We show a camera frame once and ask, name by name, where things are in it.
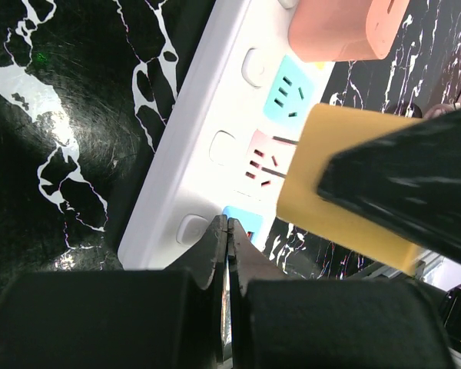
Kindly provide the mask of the yellow plug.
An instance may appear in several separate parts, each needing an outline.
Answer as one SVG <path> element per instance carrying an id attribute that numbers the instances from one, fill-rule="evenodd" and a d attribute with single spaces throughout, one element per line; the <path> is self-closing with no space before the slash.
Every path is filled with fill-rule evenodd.
<path id="1" fill-rule="evenodd" d="M 416 118 L 319 103 L 306 120 L 284 184 L 276 216 L 375 261 L 412 274 L 421 249 L 412 241 L 362 215 L 345 201 L 372 184 L 359 163 L 335 158 L 418 123 Z"/>

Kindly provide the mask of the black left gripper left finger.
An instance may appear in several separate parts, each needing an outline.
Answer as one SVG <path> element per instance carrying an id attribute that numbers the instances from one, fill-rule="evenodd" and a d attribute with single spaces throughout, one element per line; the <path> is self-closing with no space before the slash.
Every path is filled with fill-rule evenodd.
<path id="1" fill-rule="evenodd" d="M 0 368 L 215 368 L 227 218 L 163 270 L 25 274 L 0 299 Z"/>

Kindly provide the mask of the white power strip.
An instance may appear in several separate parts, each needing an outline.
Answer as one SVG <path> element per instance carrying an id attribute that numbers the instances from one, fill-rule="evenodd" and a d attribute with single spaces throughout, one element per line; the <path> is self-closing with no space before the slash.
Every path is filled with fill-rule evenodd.
<path id="1" fill-rule="evenodd" d="M 298 139 L 333 70 L 330 62 L 301 61 L 290 48 L 296 10 L 295 1 L 215 3 L 122 236 L 124 269 L 165 268 L 228 206 L 262 217 L 255 244 L 264 246 L 280 179 L 247 177 L 247 149 L 256 131 Z M 268 118 L 264 108 L 283 60 L 302 71 L 297 96 L 304 103 Z"/>

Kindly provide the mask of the orange plug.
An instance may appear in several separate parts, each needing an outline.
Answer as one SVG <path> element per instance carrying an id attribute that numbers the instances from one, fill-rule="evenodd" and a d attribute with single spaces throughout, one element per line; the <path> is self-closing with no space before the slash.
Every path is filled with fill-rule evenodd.
<path id="1" fill-rule="evenodd" d="M 288 29 L 303 62 L 383 60 L 390 53 L 408 0 L 299 1 Z"/>

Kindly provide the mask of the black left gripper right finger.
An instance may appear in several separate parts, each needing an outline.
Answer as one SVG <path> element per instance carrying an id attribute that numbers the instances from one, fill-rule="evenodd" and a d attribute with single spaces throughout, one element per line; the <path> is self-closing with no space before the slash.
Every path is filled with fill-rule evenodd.
<path id="1" fill-rule="evenodd" d="M 288 277 L 228 222 L 236 368 L 453 368 L 427 293 L 386 278 Z"/>

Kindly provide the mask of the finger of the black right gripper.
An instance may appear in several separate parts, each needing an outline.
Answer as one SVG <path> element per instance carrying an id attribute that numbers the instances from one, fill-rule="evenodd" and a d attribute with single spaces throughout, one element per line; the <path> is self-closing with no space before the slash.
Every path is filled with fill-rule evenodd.
<path id="1" fill-rule="evenodd" d="M 344 202 L 424 248 L 461 264 L 461 109 L 343 151 L 372 180 Z"/>

